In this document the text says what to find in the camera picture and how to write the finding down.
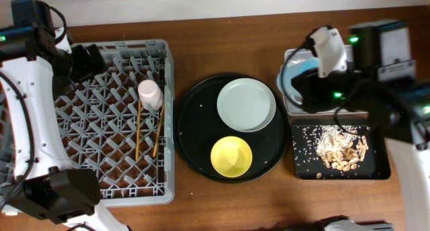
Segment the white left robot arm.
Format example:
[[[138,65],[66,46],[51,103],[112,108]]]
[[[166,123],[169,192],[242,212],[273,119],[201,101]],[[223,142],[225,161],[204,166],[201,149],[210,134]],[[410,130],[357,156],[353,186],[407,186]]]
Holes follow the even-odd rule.
[[[97,175],[76,169],[63,146],[54,99],[71,84],[107,70],[98,47],[73,45],[55,28],[56,9],[39,0],[11,2],[13,25],[1,30],[1,86],[15,142],[15,183],[3,204],[70,230],[125,230],[101,202]]]

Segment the blue plastic cup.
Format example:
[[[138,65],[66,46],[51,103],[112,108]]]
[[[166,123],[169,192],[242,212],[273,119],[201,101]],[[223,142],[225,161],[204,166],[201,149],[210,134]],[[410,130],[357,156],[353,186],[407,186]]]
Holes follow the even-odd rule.
[[[301,94],[292,86],[291,80],[306,71],[309,71],[313,68],[317,68],[319,65],[319,60],[315,57],[310,57],[308,59],[302,59],[299,61],[293,60],[292,63],[288,63],[285,70],[283,70],[284,66],[281,66],[281,70],[277,76],[277,87],[282,92],[283,95],[289,95],[290,99],[298,104],[302,104],[302,96]]]

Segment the yellow bowl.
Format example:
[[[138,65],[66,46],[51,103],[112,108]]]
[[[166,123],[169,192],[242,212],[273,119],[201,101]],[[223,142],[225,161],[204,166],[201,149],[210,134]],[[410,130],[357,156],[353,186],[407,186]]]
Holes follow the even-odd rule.
[[[253,162],[251,147],[243,139],[227,136],[219,139],[212,147],[210,161],[215,171],[227,178],[244,175]]]

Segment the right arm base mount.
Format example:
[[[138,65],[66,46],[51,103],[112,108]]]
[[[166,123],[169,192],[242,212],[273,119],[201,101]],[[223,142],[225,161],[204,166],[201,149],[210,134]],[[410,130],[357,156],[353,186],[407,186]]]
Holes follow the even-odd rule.
[[[317,230],[322,231],[394,231],[391,223],[358,224],[347,216],[333,216],[315,224]]]

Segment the pink plastic cup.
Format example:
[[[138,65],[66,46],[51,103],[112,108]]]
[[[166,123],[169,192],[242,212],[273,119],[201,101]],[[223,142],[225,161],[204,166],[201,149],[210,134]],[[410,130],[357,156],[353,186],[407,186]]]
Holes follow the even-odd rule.
[[[139,100],[144,109],[157,110],[163,105],[163,92],[157,83],[153,80],[143,80],[138,85]]]

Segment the grey-white round plate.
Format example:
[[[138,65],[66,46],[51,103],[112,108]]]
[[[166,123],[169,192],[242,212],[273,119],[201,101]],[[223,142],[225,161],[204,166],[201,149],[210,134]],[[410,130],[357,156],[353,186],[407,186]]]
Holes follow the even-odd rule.
[[[266,84],[256,79],[239,78],[220,90],[216,108],[229,128],[239,132],[256,132],[272,121],[276,101]]]

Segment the wooden chopstick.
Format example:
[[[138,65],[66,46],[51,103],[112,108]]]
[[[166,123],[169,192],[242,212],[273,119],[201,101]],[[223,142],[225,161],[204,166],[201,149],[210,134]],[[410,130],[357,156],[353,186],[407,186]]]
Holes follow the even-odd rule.
[[[161,130],[163,127],[164,112],[165,112],[165,104],[163,104],[163,106],[161,108],[161,112],[160,112],[159,124],[158,124],[158,128],[157,128],[157,135],[156,135],[156,139],[155,139],[155,146],[154,146],[153,154],[152,154],[153,158],[157,157],[157,153],[158,153],[158,149],[159,149],[159,139],[160,139]]]
[[[139,159],[139,148],[140,148],[140,120],[141,120],[141,102],[138,101],[138,113],[136,116],[136,152],[135,161],[138,162]]]

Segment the food scraps pile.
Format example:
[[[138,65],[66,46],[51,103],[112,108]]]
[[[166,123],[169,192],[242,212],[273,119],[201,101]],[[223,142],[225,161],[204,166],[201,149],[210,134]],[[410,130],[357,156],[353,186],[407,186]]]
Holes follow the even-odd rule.
[[[367,138],[358,135],[360,127],[321,126],[320,135],[316,140],[316,154],[324,162],[326,168],[338,171],[351,171],[358,168],[366,157],[369,149]]]

